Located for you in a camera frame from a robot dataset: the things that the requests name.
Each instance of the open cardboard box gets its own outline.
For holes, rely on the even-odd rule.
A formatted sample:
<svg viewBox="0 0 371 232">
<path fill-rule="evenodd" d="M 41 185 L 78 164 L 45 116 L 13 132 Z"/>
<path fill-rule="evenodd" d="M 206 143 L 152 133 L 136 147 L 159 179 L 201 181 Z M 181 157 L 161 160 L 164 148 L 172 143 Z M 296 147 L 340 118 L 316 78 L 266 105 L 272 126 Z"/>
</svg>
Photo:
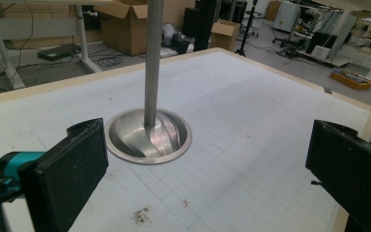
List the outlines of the open cardboard box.
<svg viewBox="0 0 371 232">
<path fill-rule="evenodd" d="M 210 47 L 221 47 L 233 51 L 240 24 L 227 20 L 220 20 L 213 25 Z"/>
<path fill-rule="evenodd" d="M 146 52 L 147 3 L 138 0 L 113 0 L 95 6 L 100 12 L 103 43 L 127 55 Z"/>
</svg>

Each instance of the gray floor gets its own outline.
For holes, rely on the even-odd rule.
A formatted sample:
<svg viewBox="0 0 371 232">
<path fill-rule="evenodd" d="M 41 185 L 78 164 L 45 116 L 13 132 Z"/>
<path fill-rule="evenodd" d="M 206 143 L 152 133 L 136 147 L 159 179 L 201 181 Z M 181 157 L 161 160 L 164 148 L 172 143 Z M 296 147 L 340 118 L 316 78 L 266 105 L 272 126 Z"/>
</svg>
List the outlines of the gray floor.
<svg viewBox="0 0 371 232">
<path fill-rule="evenodd" d="M 329 78 L 331 68 L 322 66 L 320 63 L 304 59 L 290 60 L 275 54 L 281 50 L 279 44 L 272 43 L 274 33 L 270 28 L 271 23 L 266 20 L 256 20 L 254 26 L 258 28 L 259 37 L 250 37 L 244 47 L 244 52 L 247 58 L 263 63 L 270 67 L 276 68 L 283 72 L 292 74 L 309 82 L 320 86 L 329 87 L 333 92 L 345 95 L 352 99 L 371 105 L 371 88 L 368 90 L 353 90 L 335 80 Z M 278 38 L 287 38 L 288 35 L 280 32 L 275 32 Z M 236 50 L 240 48 L 241 42 L 237 42 Z M 91 59 L 96 61 L 96 64 L 102 70 L 119 69 L 121 67 L 145 62 L 144 56 L 129 57 L 116 52 L 101 43 L 90 43 L 88 46 Z M 22 50 L 21 59 L 19 62 L 19 50 L 11 50 L 11 58 L 14 64 L 19 64 L 21 67 L 30 64 L 51 64 L 32 66 L 20 69 L 18 72 L 22 77 L 27 87 L 45 84 L 52 81 L 58 81 L 66 78 L 78 77 L 90 73 L 79 62 L 77 58 L 64 58 L 59 61 L 62 64 L 53 65 L 53 63 L 45 62 L 37 57 L 38 50 Z M 175 52 L 171 49 L 164 48 L 161 52 L 163 57 L 171 56 Z M 357 70 L 359 73 L 366 74 L 368 70 L 359 67 L 350 66 L 349 69 Z M 10 80 L 6 76 L 0 76 L 0 92 L 2 89 L 9 90 L 11 86 Z"/>
</svg>

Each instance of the box flap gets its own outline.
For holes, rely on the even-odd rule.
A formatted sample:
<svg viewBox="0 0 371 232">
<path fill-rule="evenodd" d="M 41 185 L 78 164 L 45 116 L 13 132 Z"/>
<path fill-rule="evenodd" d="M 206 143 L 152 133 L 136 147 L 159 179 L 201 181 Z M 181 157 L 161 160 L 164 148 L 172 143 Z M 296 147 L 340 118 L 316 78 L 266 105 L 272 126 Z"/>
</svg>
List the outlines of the box flap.
<svg viewBox="0 0 371 232">
<path fill-rule="evenodd" d="M 147 5 L 132 6 L 137 18 L 147 18 Z"/>
<path fill-rule="evenodd" d="M 234 34 L 235 27 L 228 26 L 220 23 L 215 23 L 213 25 L 212 32 L 225 35 L 225 36 L 232 36 Z"/>
<path fill-rule="evenodd" d="M 95 11 L 119 18 L 125 18 L 128 15 L 128 10 L 130 10 L 130 5 L 118 1 L 113 1 L 104 6 L 95 6 Z"/>
</svg>

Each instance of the black tripod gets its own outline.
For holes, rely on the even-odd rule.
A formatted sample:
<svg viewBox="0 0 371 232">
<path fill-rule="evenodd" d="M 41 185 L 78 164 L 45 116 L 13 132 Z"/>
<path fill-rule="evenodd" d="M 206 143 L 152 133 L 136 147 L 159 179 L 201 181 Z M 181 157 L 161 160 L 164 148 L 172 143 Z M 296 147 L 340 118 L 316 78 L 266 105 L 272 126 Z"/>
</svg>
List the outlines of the black tripod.
<svg viewBox="0 0 371 232">
<path fill-rule="evenodd" d="M 255 5 L 257 5 L 258 0 L 254 0 L 254 3 L 252 4 L 251 12 L 249 13 L 249 19 L 248 23 L 245 28 L 245 33 L 243 34 L 243 43 L 241 43 L 240 49 L 236 51 L 236 53 L 240 54 L 241 56 L 245 56 L 245 51 L 243 50 L 243 47 L 245 46 L 246 38 L 248 37 L 249 28 L 251 28 L 252 25 L 252 19 L 254 18 L 254 12 L 255 12 Z"/>
</svg>

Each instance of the dirt spot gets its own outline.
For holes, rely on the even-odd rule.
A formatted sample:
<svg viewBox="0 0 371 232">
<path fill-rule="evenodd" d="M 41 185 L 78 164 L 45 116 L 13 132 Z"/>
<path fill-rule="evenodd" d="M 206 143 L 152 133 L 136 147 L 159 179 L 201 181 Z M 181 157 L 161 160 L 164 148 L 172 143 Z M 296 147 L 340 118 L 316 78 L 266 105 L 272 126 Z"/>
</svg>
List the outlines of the dirt spot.
<svg viewBox="0 0 371 232">
<path fill-rule="evenodd" d="M 144 224 L 144 223 L 150 221 L 150 218 L 148 216 L 148 214 L 150 213 L 150 210 L 151 210 L 150 207 L 146 207 L 146 208 L 143 208 L 143 209 L 135 212 L 133 214 L 134 222 L 138 225 L 141 225 L 141 224 Z"/>
</svg>

